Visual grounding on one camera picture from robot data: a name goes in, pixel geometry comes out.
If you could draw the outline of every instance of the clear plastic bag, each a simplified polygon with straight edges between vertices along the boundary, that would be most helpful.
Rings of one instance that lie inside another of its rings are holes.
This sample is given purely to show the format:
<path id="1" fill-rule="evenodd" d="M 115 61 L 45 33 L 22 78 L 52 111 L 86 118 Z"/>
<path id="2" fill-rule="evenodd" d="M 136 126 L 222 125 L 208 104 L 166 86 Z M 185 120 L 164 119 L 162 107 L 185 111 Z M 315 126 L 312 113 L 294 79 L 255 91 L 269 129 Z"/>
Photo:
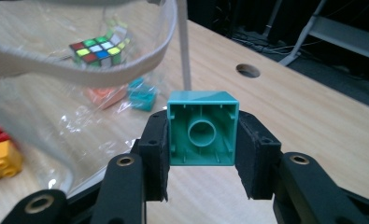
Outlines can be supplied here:
<path id="1" fill-rule="evenodd" d="M 71 44 L 105 36 L 111 27 L 125 24 L 131 40 L 119 72 L 126 64 L 141 67 L 170 40 L 176 24 L 175 1 L 115 1 L 121 4 L 105 6 L 83 2 L 1 2 L 0 45 L 75 64 Z M 112 157 L 129 150 L 149 115 L 165 108 L 171 90 L 182 89 L 165 82 L 163 67 L 162 62 L 135 81 L 108 89 L 39 73 L 0 78 L 0 125 L 20 142 L 41 188 L 75 192 L 103 173 Z M 94 70 L 88 65 L 82 69 Z M 89 92 L 105 98 L 97 101 Z M 119 99 L 107 105 L 114 97 Z"/>

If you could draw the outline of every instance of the yellow toy block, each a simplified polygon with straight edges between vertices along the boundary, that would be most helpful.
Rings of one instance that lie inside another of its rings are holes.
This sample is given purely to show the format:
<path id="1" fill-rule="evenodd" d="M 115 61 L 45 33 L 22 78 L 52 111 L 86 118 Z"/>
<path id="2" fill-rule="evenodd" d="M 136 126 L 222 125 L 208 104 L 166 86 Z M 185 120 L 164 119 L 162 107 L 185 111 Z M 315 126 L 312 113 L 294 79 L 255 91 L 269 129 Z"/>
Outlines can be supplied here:
<path id="1" fill-rule="evenodd" d="M 10 141 L 0 142 L 0 178 L 12 177 L 21 171 L 21 153 Z"/>

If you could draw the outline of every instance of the orange toy block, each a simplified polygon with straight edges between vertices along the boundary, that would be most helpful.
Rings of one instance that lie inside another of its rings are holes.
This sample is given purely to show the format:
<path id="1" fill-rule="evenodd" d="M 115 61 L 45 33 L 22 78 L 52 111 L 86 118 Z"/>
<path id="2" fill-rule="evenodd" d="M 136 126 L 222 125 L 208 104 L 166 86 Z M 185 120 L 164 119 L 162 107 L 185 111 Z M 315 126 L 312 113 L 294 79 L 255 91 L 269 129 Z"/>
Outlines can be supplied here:
<path id="1" fill-rule="evenodd" d="M 119 88 L 87 89 L 86 96 L 97 106 L 106 109 L 126 95 L 126 85 Z"/>
<path id="2" fill-rule="evenodd" d="M 0 142 L 0 178 L 12 177 L 21 171 L 21 153 L 10 141 Z"/>

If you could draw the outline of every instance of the table surface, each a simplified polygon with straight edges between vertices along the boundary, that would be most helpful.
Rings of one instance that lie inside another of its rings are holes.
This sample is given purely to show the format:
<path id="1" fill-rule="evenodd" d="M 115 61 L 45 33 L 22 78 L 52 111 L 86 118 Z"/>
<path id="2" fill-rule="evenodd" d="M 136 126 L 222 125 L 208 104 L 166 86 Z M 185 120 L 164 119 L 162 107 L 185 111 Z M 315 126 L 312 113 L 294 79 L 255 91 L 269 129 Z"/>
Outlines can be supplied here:
<path id="1" fill-rule="evenodd" d="M 283 152 L 313 157 L 338 186 L 369 198 L 368 106 L 197 24 L 188 25 L 194 90 L 228 91 L 241 110 L 279 139 Z M 240 75 L 235 68 L 241 63 L 261 75 Z M 177 34 L 164 64 L 165 81 L 177 84 Z M 26 167 L 0 180 L 0 221 L 18 200 L 39 189 Z M 234 167 L 171 167 L 168 193 L 169 202 L 148 203 L 149 223 L 276 223 L 272 202 L 248 200 Z"/>

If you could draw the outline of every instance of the block's circular tube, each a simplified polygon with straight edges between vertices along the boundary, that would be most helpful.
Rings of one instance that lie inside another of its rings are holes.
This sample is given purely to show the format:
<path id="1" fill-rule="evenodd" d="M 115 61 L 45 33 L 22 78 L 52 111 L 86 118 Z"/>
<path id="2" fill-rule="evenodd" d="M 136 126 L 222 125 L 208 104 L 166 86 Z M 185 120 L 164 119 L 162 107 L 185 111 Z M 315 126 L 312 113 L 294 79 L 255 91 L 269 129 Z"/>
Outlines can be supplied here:
<path id="1" fill-rule="evenodd" d="M 197 147 L 207 147 L 216 139 L 216 127 L 207 118 L 192 118 L 188 125 L 188 138 Z"/>

